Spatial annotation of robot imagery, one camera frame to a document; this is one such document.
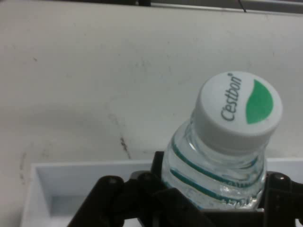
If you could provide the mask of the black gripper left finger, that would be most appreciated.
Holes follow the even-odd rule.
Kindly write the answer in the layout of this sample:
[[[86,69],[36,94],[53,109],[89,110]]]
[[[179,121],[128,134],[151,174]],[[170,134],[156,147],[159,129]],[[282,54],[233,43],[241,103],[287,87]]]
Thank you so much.
[[[154,154],[150,171],[121,177],[101,177],[74,217],[70,227],[122,227],[137,218],[143,227],[211,227],[211,220],[179,190],[161,181],[164,153]]]

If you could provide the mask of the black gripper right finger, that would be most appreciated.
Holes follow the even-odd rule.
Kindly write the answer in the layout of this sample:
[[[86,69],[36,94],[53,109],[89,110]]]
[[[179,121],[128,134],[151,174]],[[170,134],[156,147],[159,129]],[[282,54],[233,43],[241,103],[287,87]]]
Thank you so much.
[[[263,193],[263,226],[295,227],[303,223],[303,184],[279,172],[268,172]]]

